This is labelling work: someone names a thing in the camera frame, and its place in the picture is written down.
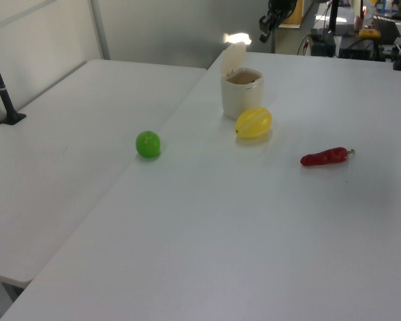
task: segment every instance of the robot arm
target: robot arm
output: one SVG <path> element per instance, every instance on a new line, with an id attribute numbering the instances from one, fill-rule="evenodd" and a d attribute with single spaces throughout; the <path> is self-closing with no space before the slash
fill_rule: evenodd
<path id="1" fill-rule="evenodd" d="M 260 30 L 263 32 L 260 36 L 262 42 L 266 42 L 282 21 L 293 14 L 295 5 L 297 0 L 269 0 L 267 15 L 262 16 L 259 21 Z"/>

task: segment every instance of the white cup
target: white cup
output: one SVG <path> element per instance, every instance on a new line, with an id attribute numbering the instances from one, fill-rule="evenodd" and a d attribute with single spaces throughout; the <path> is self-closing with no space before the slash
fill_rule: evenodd
<path id="1" fill-rule="evenodd" d="M 264 77 L 261 72 L 239 68 L 221 78 L 221 98 L 226 116 L 238 119 L 247 109 L 261 107 Z"/>

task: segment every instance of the white container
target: white container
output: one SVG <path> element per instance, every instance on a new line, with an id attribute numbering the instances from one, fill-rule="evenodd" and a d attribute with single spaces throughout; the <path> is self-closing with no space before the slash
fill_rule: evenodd
<path id="1" fill-rule="evenodd" d="M 245 43 L 234 43 L 226 49 L 221 64 L 223 111 L 233 119 L 249 108 L 262 107 L 264 77 L 257 70 L 241 68 L 246 55 Z"/>

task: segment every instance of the equipment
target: equipment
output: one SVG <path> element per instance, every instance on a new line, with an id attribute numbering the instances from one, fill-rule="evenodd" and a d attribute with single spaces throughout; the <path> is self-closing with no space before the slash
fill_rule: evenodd
<path id="1" fill-rule="evenodd" d="M 361 17 L 361 19 L 364 18 L 364 10 L 362 9 L 364 6 L 363 0 L 350 0 L 349 1 L 352 10 L 355 11 L 355 14 L 358 17 Z M 339 0 L 332 0 L 331 3 L 331 13 L 329 15 L 329 24 L 328 24 L 328 29 L 331 30 L 331 32 L 334 35 L 343 35 L 349 31 L 354 30 L 354 25 L 342 25 L 337 28 L 336 23 L 337 23 L 337 12 L 339 9 Z"/>
<path id="2" fill-rule="evenodd" d="M 3 101 L 3 105 L 5 105 L 6 113 L 7 113 L 6 118 L 3 121 L 1 121 L 2 123 L 8 124 L 8 125 L 14 125 L 17 122 L 19 122 L 21 119 L 25 118 L 24 114 L 19 114 L 14 109 L 11 98 L 9 97 L 9 94 L 7 93 L 5 82 L 3 81 L 3 78 L 1 77 L 1 74 L 0 74 L 0 97 L 1 97 L 1 100 Z"/>
<path id="3" fill-rule="evenodd" d="M 373 54 L 374 42 L 357 37 L 342 37 L 339 48 L 339 58 L 370 60 Z"/>
<path id="4" fill-rule="evenodd" d="M 325 3 L 327 0 L 313 0 L 313 2 Z M 331 30 L 334 34 L 336 34 L 336 21 L 339 2 L 340 0 L 332 0 L 331 2 L 329 30 Z M 289 18 L 293 14 L 296 5 L 297 0 L 269 0 L 269 10 L 267 11 L 267 15 L 264 15 L 260 18 L 259 25 L 260 30 L 263 33 L 260 36 L 260 40 L 265 43 L 272 35 L 272 53 L 275 52 L 275 31 L 281 25 L 282 21 Z M 362 10 L 362 0 L 350 0 L 350 5 L 354 9 L 355 13 L 363 19 L 364 13 Z"/>
<path id="5" fill-rule="evenodd" d="M 374 29 L 380 31 L 380 44 L 393 45 L 395 39 L 401 37 L 395 21 L 381 15 L 373 15 Z"/>
<path id="6" fill-rule="evenodd" d="M 313 2 L 324 3 L 327 0 L 313 0 Z M 282 21 L 289 18 L 297 5 L 297 0 L 269 0 L 269 10 L 267 15 L 264 15 L 259 20 L 260 30 L 263 33 L 260 40 L 266 43 L 272 35 L 272 48 L 271 52 L 275 53 L 275 32 L 281 25 Z"/>
<path id="7" fill-rule="evenodd" d="M 307 36 L 310 55 L 315 57 L 333 57 L 336 52 L 336 42 L 332 33 L 325 35 L 311 33 Z"/>

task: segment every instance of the yellow box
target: yellow box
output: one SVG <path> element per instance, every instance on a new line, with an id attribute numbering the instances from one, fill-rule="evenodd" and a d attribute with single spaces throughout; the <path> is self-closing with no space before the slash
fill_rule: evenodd
<path id="1" fill-rule="evenodd" d="M 375 29 L 361 29 L 360 30 L 360 37 L 361 38 L 380 38 L 380 31 Z"/>

